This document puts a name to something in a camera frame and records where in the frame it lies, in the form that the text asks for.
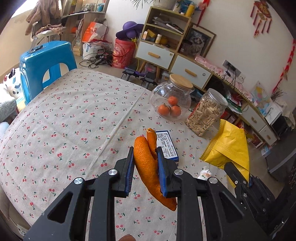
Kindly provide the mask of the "operator thumb tip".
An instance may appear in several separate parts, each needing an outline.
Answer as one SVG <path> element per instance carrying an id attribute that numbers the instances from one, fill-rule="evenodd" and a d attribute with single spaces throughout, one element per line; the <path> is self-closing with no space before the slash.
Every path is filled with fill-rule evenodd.
<path id="1" fill-rule="evenodd" d="M 121 237 L 118 241 L 136 241 L 136 239 L 132 235 L 126 234 L 125 236 Z"/>

